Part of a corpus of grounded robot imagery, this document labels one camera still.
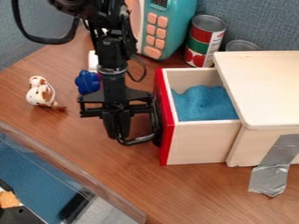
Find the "gray duct tape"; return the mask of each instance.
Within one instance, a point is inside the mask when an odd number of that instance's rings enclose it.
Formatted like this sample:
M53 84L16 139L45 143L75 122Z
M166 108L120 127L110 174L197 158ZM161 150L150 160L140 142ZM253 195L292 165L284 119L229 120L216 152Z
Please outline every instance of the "gray duct tape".
M259 166L251 173L249 192L275 197L287 186L289 166L299 153L299 135L278 138Z

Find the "black robotic arm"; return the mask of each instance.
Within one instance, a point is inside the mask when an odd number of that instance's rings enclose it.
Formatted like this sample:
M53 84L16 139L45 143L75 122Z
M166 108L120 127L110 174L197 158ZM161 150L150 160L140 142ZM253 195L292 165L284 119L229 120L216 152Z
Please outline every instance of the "black robotic arm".
M71 41L76 33L80 18L88 21L95 53L99 59L98 72L102 75L103 91L80 95L81 117L98 116L103 119L109 137L120 144L131 145L153 140L160 144L161 125L156 97L152 93L131 89L125 84L125 74L135 80L128 71L128 60L136 54L136 39L133 35L129 11L124 0L49 0L59 11L74 16L70 31L63 38L41 38L25 30L18 0L11 0L14 18L19 30L31 41L46 45L60 45ZM138 101L142 104L131 105ZM86 103L101 103L99 108L86 108ZM149 114L152 133L127 140L130 119L135 114Z

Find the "white toy dog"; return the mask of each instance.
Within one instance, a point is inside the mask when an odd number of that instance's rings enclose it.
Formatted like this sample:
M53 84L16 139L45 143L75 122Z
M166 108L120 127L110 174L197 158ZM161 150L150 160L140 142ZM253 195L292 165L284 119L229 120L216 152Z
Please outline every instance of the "white toy dog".
M55 101L55 89L41 76L32 76L29 79L29 91L26 100L31 105L51 107L53 109L65 110L66 107L59 106Z

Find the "orange buttons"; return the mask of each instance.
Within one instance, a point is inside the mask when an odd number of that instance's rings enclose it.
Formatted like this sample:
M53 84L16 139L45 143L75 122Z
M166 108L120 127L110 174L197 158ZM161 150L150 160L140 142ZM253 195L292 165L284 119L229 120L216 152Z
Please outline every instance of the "orange buttons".
M148 22L150 23L150 24L156 24L156 14L155 13L149 13L148 14Z
M154 45L155 44L155 38L153 36L146 36L146 43L148 43L149 45Z
M150 56L151 58L153 58L155 60L157 60L158 58L161 57L161 51L152 46L147 45L146 47L144 47L143 50L146 55Z
M161 28L157 28L157 29L156 29L156 35L157 35L160 39L165 39L165 38L166 38L166 30L165 30L165 29L161 29Z
M168 25L168 18L167 17L159 17L158 18L158 26L162 28L166 28Z
M165 41L163 41L162 39L156 39L156 48L159 49L164 49L165 48Z
M155 33L156 33L156 27L154 25L152 25L152 24L148 24L148 26L147 26L147 32L150 35L155 35Z

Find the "desk surface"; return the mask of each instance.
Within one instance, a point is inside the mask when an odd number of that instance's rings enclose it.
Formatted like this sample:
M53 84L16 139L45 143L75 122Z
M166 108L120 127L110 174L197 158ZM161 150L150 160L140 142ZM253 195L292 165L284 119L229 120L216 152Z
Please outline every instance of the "desk surface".
M101 120L82 119L73 84L79 70L87 68L92 49L81 29L66 45L46 46L0 73L0 120L72 161L148 215L149 223L297 223L299 166L292 165L288 187L277 198L247 191L251 168L225 164L162 167L157 147L151 143L124 147L109 139ZM151 90L156 67L185 67L181 59L148 60L149 75L133 88ZM133 75L141 68L130 63ZM66 113L34 108L25 101L28 78L45 76L57 89ZM143 115L133 119L133 135L150 129Z

